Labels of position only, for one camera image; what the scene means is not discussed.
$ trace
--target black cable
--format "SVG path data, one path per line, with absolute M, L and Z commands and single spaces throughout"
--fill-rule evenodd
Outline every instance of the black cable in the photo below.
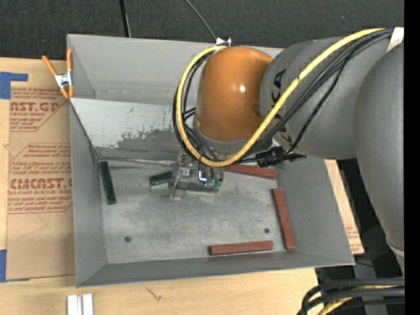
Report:
M 339 313 L 343 310 L 347 310 L 354 307 L 360 307 L 360 306 L 376 306 L 376 305 L 403 305 L 406 303 L 405 297 L 399 297 L 396 299 L 385 299 L 385 300 L 356 300 L 352 302 L 348 302 L 345 304 L 342 304 L 340 307 L 332 310 L 329 315 L 334 315 L 336 313 Z
M 125 11 L 125 2 L 124 0 L 118 0 L 119 1 L 119 8 L 121 10 L 121 16 L 123 17 L 123 25 L 124 25 L 124 33 L 126 37 L 131 37 L 131 29 L 130 29 L 130 23 L 129 18 L 127 16 L 127 12 Z
M 300 309 L 299 315 L 307 315 L 308 311 L 315 306 L 318 306 L 322 303 L 328 303 L 337 299 L 346 299 L 348 297 L 403 297 L 406 294 L 405 288 L 394 287 L 394 288 L 382 288 L 382 289 L 359 289 L 359 290 L 350 290 L 350 291 L 340 291 L 329 293 L 318 297 L 305 305 Z
M 332 282 L 321 283 L 310 289 L 303 297 L 302 307 L 305 303 L 308 303 L 309 300 L 317 293 L 327 291 L 328 289 L 339 289 L 344 287 L 358 287 L 361 285 L 396 285 L 399 287 L 405 286 L 406 281 L 403 278 L 374 278 L 374 279 L 345 279 L 345 280 L 335 280 Z
M 211 28 L 207 24 L 207 22 L 204 20 L 204 17 L 200 14 L 200 12 L 193 6 L 193 4 L 189 0 L 184 0 L 184 1 L 194 11 L 194 13 L 198 16 L 198 18 L 201 20 L 203 25 L 207 28 L 207 30 L 211 34 L 211 37 L 213 38 L 213 41 L 216 42 L 217 37 L 216 37 L 215 33 L 213 33 L 213 30 L 211 30 Z

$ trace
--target metal bracket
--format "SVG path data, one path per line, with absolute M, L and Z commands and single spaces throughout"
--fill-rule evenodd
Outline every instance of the metal bracket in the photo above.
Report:
M 232 44 L 232 39 L 230 37 L 228 37 L 227 39 L 218 37 L 216 39 L 216 45 L 227 45 L 228 47 L 230 47 L 231 44 Z
M 73 86 L 73 73 L 71 71 L 67 71 L 64 75 L 55 75 L 54 77 L 60 87 L 64 87 L 66 83 Z

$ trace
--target gray carpet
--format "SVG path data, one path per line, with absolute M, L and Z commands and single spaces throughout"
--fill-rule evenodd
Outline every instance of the gray carpet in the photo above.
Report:
M 404 0 L 191 0 L 218 36 L 287 47 L 403 26 Z M 183 0 L 126 0 L 133 37 L 212 41 Z M 118 0 L 0 0 L 0 56 L 63 58 L 67 33 L 124 36 Z

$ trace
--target cardboard sheet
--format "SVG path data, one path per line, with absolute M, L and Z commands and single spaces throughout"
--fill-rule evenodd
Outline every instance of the cardboard sheet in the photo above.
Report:
M 58 73 L 62 61 L 53 61 Z M 74 274 L 68 101 L 42 60 L 0 59 L 11 82 L 7 280 Z

